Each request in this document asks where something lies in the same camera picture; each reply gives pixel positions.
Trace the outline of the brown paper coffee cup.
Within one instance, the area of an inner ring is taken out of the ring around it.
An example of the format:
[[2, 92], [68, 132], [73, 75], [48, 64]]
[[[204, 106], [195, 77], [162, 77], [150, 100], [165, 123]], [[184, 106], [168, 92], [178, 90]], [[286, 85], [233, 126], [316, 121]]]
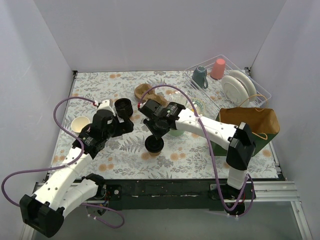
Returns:
[[149, 155], [150, 155], [151, 157], [156, 157], [156, 156], [158, 156], [158, 155], [161, 153], [161, 151], [157, 151], [157, 152], [151, 152], [151, 151], [149, 151], [148, 153], [149, 153]]

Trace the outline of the green paper bag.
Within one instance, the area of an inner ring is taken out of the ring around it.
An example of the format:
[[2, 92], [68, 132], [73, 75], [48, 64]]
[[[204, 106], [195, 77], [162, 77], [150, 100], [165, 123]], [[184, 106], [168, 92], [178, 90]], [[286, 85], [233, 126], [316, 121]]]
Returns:
[[255, 143], [254, 155], [259, 153], [280, 132], [277, 115], [271, 108], [222, 108], [215, 120], [237, 126], [241, 122], [248, 124]]

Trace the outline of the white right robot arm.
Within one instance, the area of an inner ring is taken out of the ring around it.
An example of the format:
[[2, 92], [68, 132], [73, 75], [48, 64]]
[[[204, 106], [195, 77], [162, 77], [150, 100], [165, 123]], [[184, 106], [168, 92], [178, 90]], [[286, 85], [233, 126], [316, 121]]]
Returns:
[[179, 130], [209, 139], [226, 150], [226, 162], [230, 166], [227, 183], [221, 192], [237, 199], [245, 192], [244, 183], [249, 162], [255, 151], [253, 133], [244, 122], [239, 125], [218, 122], [208, 117], [196, 116], [195, 112], [176, 102], [166, 107], [152, 99], [138, 104], [138, 110], [146, 117], [143, 123], [151, 135], [145, 140], [150, 153], [159, 153], [164, 147], [162, 137], [170, 130]]

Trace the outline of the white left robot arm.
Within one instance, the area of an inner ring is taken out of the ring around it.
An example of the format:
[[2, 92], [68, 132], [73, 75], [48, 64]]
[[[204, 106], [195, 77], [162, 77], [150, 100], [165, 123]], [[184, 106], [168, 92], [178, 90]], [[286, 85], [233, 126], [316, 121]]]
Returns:
[[93, 122], [87, 124], [79, 133], [79, 139], [73, 142], [62, 168], [56, 170], [32, 196], [21, 198], [19, 206], [23, 222], [51, 238], [59, 231], [65, 217], [83, 202], [91, 198], [110, 198], [112, 188], [98, 174], [83, 177], [76, 187], [71, 185], [110, 138], [131, 133], [133, 129], [129, 117], [119, 120], [110, 110], [98, 110]]

